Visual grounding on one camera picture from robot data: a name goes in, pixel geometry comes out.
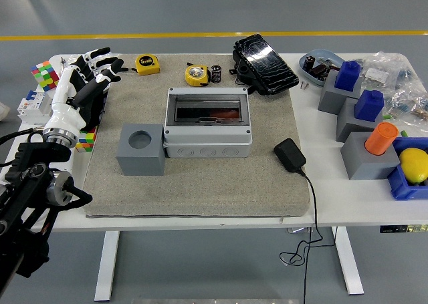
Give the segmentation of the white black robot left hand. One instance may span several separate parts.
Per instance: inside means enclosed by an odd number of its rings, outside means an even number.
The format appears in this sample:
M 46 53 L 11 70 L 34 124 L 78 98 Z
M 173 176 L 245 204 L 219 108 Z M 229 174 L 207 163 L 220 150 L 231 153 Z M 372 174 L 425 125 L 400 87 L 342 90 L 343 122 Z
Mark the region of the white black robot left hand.
M 51 103 L 52 116 L 45 135 L 69 133 L 77 136 L 100 123 L 104 99 L 124 61 L 103 47 L 67 60 Z

